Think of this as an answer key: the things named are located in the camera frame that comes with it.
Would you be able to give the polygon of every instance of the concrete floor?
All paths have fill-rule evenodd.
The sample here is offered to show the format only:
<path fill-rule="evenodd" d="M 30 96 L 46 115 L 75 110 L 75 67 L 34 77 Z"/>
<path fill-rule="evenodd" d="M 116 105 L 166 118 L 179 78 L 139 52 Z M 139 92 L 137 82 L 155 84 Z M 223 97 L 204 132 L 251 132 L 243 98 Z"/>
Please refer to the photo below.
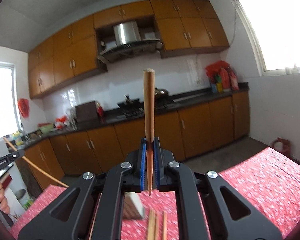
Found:
<path fill-rule="evenodd" d="M 262 142 L 246 136 L 218 150 L 187 160 L 184 164 L 199 173 L 220 172 L 247 160 L 266 147 L 267 145 Z M 71 185 L 76 179 L 76 177 L 64 176 L 61 181 Z"/>

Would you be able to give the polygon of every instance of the white wall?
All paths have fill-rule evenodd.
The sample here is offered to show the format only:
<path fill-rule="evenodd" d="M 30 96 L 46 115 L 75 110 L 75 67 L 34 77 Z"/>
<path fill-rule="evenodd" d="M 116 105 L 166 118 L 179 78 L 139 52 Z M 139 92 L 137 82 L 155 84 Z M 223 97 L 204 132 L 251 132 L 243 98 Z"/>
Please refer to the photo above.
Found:
<path fill-rule="evenodd" d="M 210 0 L 229 41 L 234 34 L 234 6 L 230 0 Z M 277 137 L 292 142 L 292 154 L 300 161 L 300 74 L 259 76 L 252 47 L 237 15 L 232 46 L 220 53 L 250 87 L 250 136 L 266 144 Z"/>
<path fill-rule="evenodd" d="M 0 62 L 10 63 L 15 68 L 16 100 L 26 98 L 29 100 L 30 112 L 28 118 L 21 118 L 27 132 L 37 130 L 39 122 L 46 122 L 41 99 L 30 100 L 28 88 L 28 54 L 14 49 L 0 46 Z"/>
<path fill-rule="evenodd" d="M 155 85 L 167 89 L 171 95 L 209 87 L 204 68 L 218 60 L 218 53 L 166 59 L 154 53 L 108 64 L 108 73 L 85 79 L 45 97 L 43 106 L 47 121 L 52 122 L 64 115 L 71 104 L 97 100 L 108 110 L 117 108 L 117 103 L 123 101 L 126 94 L 143 101 L 143 70 L 146 68 L 155 70 Z"/>

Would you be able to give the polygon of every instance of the trash bin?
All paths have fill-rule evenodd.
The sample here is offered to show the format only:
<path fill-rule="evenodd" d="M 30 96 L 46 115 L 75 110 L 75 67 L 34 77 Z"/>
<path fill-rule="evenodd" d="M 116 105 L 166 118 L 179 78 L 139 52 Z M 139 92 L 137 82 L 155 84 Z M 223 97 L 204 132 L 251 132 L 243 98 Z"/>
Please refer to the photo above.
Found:
<path fill-rule="evenodd" d="M 289 140 L 278 137 L 277 140 L 271 143 L 270 147 L 288 158 L 291 156 L 291 143 Z"/>

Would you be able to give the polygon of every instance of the window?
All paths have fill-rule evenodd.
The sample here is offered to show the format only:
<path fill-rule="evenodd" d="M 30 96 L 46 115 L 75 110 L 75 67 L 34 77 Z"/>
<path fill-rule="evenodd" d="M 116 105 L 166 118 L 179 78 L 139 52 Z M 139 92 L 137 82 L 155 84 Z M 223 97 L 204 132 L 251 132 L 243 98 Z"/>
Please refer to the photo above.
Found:
<path fill-rule="evenodd" d="M 13 67 L 0 66 L 0 138 L 17 130 Z"/>
<path fill-rule="evenodd" d="M 259 68 L 265 72 L 300 70 L 300 0 L 232 1 Z"/>

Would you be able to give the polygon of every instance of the metal screw cap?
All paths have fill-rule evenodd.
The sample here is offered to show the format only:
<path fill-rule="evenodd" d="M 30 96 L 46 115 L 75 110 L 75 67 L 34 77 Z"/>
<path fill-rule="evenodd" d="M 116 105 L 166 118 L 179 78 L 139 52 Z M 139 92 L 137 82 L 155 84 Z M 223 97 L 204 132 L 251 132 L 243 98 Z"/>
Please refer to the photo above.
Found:
<path fill-rule="evenodd" d="M 93 174 L 91 172 L 86 172 L 82 175 L 82 177 L 84 179 L 92 179 L 93 178 Z"/>
<path fill-rule="evenodd" d="M 180 166 L 180 164 L 178 162 L 173 161 L 173 162 L 169 162 L 169 166 L 172 168 L 177 168 Z"/>
<path fill-rule="evenodd" d="M 123 168 L 123 169 L 128 169 L 130 167 L 131 167 L 131 163 L 129 163 L 129 162 L 121 163 L 121 168 Z"/>
<path fill-rule="evenodd" d="M 215 171 L 208 171 L 207 173 L 209 178 L 215 179 L 216 177 L 218 177 L 218 173 L 216 173 Z"/>

